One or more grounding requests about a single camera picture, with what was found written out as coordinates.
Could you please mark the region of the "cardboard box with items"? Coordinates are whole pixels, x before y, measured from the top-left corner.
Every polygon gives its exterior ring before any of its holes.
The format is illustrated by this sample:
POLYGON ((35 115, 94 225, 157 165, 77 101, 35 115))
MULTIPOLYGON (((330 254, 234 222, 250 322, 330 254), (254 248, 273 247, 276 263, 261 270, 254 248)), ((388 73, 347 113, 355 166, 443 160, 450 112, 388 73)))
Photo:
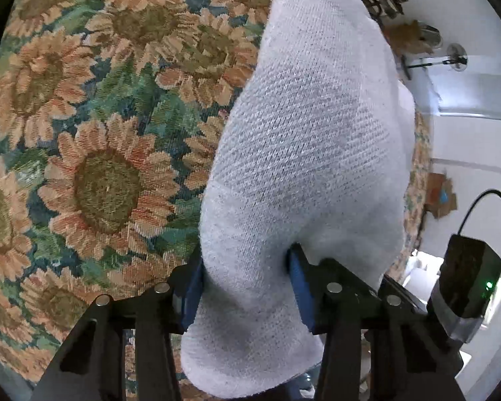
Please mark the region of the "cardboard box with items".
POLYGON ((457 209, 453 180, 445 174, 430 173, 427 179, 425 210, 435 219, 447 216, 457 209))

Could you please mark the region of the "brown paper bag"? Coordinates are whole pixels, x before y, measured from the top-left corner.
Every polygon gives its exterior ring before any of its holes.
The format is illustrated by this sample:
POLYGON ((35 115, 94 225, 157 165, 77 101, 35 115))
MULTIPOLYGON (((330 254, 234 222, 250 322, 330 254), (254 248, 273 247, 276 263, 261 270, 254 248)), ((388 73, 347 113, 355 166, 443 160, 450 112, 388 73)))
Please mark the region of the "brown paper bag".
POLYGON ((443 42, 438 29, 428 24, 420 24, 417 20, 410 24, 385 26, 383 33, 396 55, 432 54, 443 42))

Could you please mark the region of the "sunflower pattern bed cover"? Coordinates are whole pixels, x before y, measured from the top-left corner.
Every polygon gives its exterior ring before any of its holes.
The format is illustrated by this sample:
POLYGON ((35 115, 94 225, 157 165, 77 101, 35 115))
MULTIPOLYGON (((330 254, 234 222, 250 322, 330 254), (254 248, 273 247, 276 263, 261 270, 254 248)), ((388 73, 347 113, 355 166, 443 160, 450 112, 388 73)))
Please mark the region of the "sunflower pattern bed cover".
POLYGON ((0 43, 0 386, 31 400, 101 294, 202 250, 272 0, 14 0, 0 43))

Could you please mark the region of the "standing fan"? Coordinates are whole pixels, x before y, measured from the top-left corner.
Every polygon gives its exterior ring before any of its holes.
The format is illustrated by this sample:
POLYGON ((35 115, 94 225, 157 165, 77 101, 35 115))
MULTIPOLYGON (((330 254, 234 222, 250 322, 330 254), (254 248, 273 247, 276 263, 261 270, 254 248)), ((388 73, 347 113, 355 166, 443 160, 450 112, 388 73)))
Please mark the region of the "standing fan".
POLYGON ((425 62, 409 63, 404 55, 400 58, 401 69, 407 80, 412 80, 412 70, 418 68, 428 68, 431 66, 446 65, 456 72, 463 72, 468 65, 468 55, 463 46, 459 43, 451 43, 447 47, 447 55, 444 57, 431 58, 425 62))

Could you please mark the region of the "grey knit sweater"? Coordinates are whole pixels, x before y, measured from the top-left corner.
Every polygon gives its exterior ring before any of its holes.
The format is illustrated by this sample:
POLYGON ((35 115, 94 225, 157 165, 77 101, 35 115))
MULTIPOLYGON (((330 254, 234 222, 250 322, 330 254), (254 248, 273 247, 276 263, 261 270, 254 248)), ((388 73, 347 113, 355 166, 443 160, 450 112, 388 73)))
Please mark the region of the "grey knit sweater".
POLYGON ((181 350, 192 384, 250 396, 318 364, 286 252, 377 286, 403 248, 413 146, 412 95, 363 3, 272 0, 202 200, 205 288, 181 350))

